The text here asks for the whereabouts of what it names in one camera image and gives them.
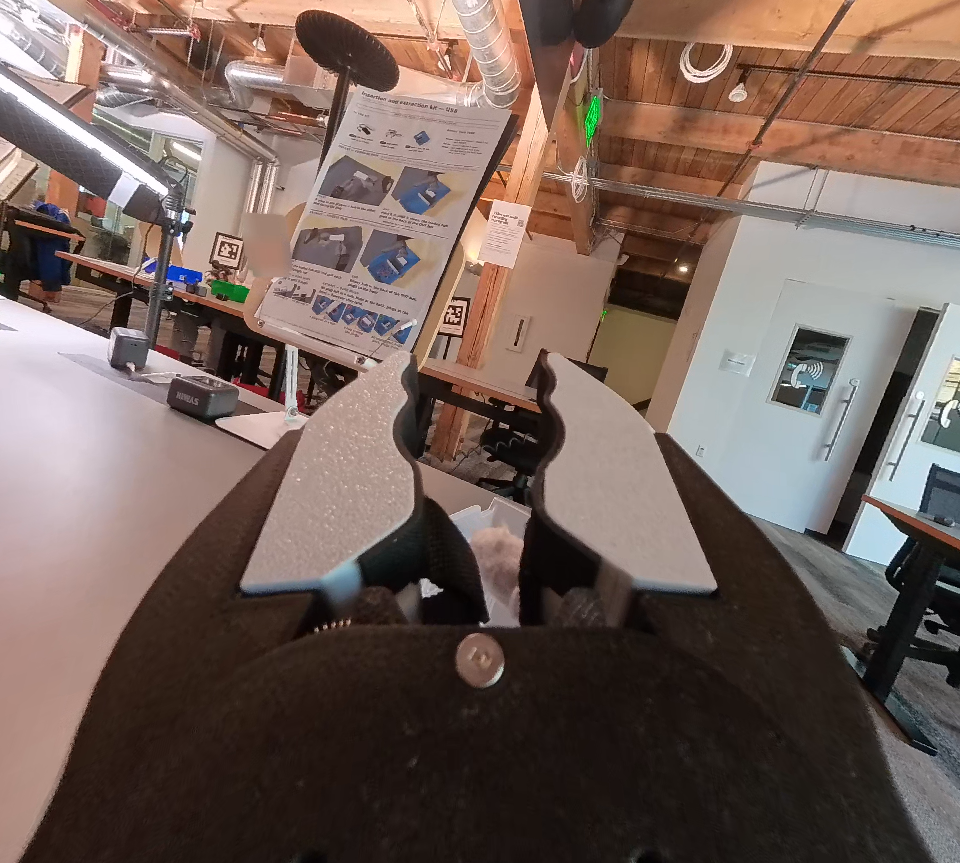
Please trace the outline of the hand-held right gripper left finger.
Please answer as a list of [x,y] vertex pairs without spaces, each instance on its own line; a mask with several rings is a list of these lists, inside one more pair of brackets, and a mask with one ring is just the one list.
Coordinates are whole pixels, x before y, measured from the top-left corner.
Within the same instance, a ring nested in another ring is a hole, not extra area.
[[316,593],[348,615],[359,562],[415,517],[423,488],[402,437],[418,368],[401,351],[330,397],[301,431],[240,593]]

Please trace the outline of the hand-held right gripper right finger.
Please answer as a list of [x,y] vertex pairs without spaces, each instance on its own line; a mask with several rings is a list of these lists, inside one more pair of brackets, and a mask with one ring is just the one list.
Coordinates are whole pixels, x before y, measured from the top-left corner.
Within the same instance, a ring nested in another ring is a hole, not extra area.
[[566,357],[538,360],[544,456],[529,519],[529,624],[559,621],[592,592],[603,625],[627,623],[642,593],[712,597],[714,572],[656,434]]

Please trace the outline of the person's right hand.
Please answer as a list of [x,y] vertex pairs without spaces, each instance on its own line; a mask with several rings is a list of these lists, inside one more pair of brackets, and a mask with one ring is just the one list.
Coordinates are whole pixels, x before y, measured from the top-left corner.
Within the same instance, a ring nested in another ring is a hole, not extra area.
[[520,625],[522,540],[503,527],[478,530],[470,539],[489,615],[488,625]]

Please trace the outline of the dark grey small box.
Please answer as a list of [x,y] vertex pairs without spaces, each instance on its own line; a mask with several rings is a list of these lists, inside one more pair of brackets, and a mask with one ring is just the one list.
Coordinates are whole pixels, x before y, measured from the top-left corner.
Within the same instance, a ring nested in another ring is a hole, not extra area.
[[167,391],[169,407],[205,424],[232,416],[240,402],[240,389],[207,376],[174,377]]

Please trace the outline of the white paper notice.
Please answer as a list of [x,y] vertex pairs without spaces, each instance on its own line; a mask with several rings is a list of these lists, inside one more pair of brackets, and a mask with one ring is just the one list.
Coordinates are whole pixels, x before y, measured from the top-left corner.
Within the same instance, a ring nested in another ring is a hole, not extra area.
[[486,219],[478,262],[508,270],[514,269],[531,212],[530,205],[495,199]]

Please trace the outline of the instruction poster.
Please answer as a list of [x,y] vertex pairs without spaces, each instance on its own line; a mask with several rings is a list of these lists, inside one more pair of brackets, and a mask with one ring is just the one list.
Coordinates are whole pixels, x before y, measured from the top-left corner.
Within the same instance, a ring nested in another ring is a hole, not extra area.
[[510,109],[357,88],[256,317],[294,345],[361,360],[411,353],[479,194],[512,142]]

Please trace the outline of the wooden office desk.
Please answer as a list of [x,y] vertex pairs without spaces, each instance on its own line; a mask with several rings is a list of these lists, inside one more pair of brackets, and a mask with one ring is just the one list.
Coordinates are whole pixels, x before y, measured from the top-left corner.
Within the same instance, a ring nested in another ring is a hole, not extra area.
[[906,710],[894,685],[907,659],[941,665],[947,683],[958,688],[958,651],[938,644],[919,646],[918,631],[933,608],[941,572],[948,558],[958,555],[958,529],[915,509],[905,509],[869,495],[864,502],[878,509],[913,546],[896,566],[898,595],[885,624],[868,632],[872,652],[859,673],[866,689],[891,717],[915,749],[935,757],[938,750]]

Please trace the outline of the white door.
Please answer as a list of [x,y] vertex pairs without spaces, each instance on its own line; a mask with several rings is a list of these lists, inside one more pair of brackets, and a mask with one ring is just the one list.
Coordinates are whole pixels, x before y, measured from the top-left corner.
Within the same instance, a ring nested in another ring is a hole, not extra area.
[[865,496],[913,510],[920,509],[933,465],[958,472],[958,453],[921,440],[941,383],[959,355],[958,305],[946,304],[936,315],[922,309],[917,318],[923,328],[930,324],[930,329],[924,341],[912,330],[903,347],[894,371],[893,420],[863,491]]

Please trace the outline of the blue jacket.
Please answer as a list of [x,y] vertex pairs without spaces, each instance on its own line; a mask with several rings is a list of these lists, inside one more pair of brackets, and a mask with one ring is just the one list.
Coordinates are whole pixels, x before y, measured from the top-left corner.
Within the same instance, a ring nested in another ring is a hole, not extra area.
[[[69,214],[54,203],[38,199],[33,204],[33,210],[54,220],[54,230],[73,235],[79,233]],[[30,236],[29,280],[44,300],[58,299],[64,287],[70,284],[70,264],[57,256],[57,253],[69,252],[70,240],[66,237],[44,234]]]

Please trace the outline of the black light panel on stand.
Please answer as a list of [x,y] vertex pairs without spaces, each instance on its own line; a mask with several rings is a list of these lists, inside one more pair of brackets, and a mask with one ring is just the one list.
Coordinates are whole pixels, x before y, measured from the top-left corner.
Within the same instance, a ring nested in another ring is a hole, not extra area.
[[183,231],[184,186],[111,133],[85,122],[18,72],[1,64],[1,136],[86,191],[160,228],[145,333],[157,345],[167,274]]

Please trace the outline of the black ceiling dome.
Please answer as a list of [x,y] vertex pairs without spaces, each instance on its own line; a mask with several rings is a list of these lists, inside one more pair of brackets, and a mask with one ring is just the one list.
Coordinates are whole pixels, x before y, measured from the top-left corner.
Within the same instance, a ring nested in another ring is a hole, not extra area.
[[618,32],[635,0],[582,0],[573,15],[573,34],[585,50],[598,49]]

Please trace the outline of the gold dark wall picture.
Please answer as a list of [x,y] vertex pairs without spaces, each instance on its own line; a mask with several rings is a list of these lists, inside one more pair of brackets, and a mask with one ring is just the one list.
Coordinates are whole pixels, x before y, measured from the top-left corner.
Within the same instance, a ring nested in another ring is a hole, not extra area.
[[951,360],[935,397],[921,441],[959,453],[959,358]]

